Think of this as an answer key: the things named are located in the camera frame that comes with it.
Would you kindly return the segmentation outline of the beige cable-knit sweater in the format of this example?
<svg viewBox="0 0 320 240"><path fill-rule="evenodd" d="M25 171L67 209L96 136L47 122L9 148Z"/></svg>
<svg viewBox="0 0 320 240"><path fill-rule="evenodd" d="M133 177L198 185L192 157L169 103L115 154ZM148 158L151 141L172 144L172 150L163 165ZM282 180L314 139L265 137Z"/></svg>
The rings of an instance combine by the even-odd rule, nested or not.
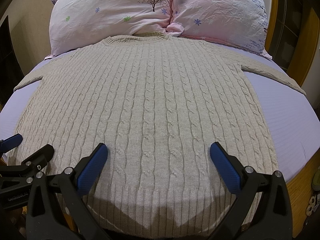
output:
<svg viewBox="0 0 320 240"><path fill-rule="evenodd" d="M298 92L286 74L225 47L161 33L108 37L33 70L16 125L15 165L46 144L49 174L75 166L99 143L108 161L89 210L106 229L148 238L208 236L231 207L209 156L219 142L242 165L271 174L277 155L245 71Z"/></svg>

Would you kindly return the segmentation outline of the left pink floral pillow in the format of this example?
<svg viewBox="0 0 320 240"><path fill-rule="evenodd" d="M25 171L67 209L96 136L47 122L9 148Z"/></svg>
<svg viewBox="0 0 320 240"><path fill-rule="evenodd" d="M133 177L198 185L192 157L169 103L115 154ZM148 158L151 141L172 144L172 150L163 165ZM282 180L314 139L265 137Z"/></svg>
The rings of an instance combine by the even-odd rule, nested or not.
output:
<svg viewBox="0 0 320 240"><path fill-rule="evenodd" d="M56 0L49 23L50 57L109 36L165 33L171 0Z"/></svg>

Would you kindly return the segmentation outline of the pink floral pillow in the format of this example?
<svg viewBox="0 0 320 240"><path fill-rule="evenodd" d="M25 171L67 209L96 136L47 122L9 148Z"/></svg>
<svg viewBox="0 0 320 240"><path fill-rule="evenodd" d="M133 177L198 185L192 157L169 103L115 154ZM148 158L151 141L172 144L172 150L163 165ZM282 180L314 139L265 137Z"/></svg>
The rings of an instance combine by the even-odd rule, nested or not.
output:
<svg viewBox="0 0 320 240"><path fill-rule="evenodd" d="M171 0L56 0L49 23L50 57L109 36L165 33Z"/></svg>
<svg viewBox="0 0 320 240"><path fill-rule="evenodd" d="M172 0L167 32L244 49L269 58L264 0Z"/></svg>

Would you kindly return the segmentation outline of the right pink floral pillow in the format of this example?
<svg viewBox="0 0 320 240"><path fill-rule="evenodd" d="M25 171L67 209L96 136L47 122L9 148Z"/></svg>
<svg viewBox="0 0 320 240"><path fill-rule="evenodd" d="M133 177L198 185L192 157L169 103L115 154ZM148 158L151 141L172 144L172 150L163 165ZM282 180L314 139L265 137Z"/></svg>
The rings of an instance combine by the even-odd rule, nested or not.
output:
<svg viewBox="0 0 320 240"><path fill-rule="evenodd" d="M269 58L264 0L172 0L167 32L244 49Z"/></svg>

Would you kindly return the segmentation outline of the wooden headboard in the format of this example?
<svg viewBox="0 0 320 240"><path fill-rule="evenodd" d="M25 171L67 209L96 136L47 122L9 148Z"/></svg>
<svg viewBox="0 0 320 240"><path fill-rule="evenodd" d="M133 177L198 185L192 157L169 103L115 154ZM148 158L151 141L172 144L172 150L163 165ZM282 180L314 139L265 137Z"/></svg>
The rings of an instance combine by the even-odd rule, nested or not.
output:
<svg viewBox="0 0 320 240"><path fill-rule="evenodd" d="M300 86L319 42L319 8L313 0L271 0L265 47L275 63Z"/></svg>

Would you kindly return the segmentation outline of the wooden bed frame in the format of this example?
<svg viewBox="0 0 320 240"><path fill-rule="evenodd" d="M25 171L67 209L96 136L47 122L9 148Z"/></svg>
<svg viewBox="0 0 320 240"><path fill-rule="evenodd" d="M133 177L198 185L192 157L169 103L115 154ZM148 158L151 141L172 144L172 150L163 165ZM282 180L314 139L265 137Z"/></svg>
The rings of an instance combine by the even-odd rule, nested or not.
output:
<svg viewBox="0 0 320 240"><path fill-rule="evenodd" d="M319 150L306 163L301 171L287 183L290 197L293 221L293 237L297 237L303 229L306 215L306 208L312 195L311 182L317 169L319 168Z"/></svg>

